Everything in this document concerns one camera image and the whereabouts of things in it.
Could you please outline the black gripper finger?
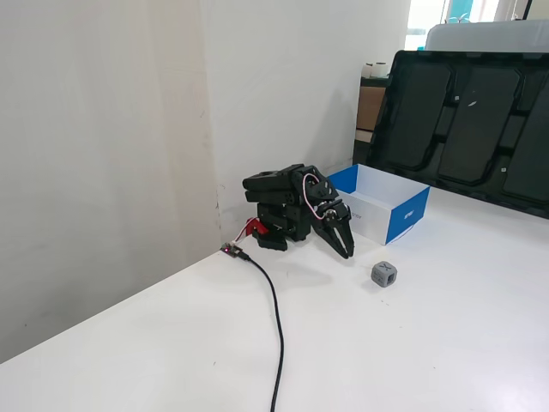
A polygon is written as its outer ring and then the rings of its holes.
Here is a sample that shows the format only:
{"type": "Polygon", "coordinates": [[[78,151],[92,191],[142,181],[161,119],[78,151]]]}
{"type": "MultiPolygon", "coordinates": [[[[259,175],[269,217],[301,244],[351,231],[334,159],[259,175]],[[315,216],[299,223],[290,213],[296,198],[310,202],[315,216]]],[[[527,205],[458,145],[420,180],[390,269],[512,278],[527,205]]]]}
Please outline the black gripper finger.
{"type": "Polygon", "coordinates": [[[348,253],[344,245],[339,240],[335,230],[324,221],[315,220],[315,233],[322,238],[332,249],[334,249],[342,258],[348,259],[348,253]]]}
{"type": "Polygon", "coordinates": [[[337,251],[342,257],[352,257],[354,254],[354,239],[349,219],[340,219],[334,225],[335,237],[338,240],[337,251]]]}

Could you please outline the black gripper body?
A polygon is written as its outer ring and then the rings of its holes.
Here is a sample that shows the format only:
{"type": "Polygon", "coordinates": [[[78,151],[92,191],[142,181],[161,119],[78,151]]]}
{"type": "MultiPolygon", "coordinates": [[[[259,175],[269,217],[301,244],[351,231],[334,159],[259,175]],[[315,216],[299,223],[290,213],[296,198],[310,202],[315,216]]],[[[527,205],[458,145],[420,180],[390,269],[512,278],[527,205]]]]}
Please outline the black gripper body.
{"type": "Polygon", "coordinates": [[[309,202],[314,225],[336,225],[351,220],[350,208],[340,198],[309,202]]]}

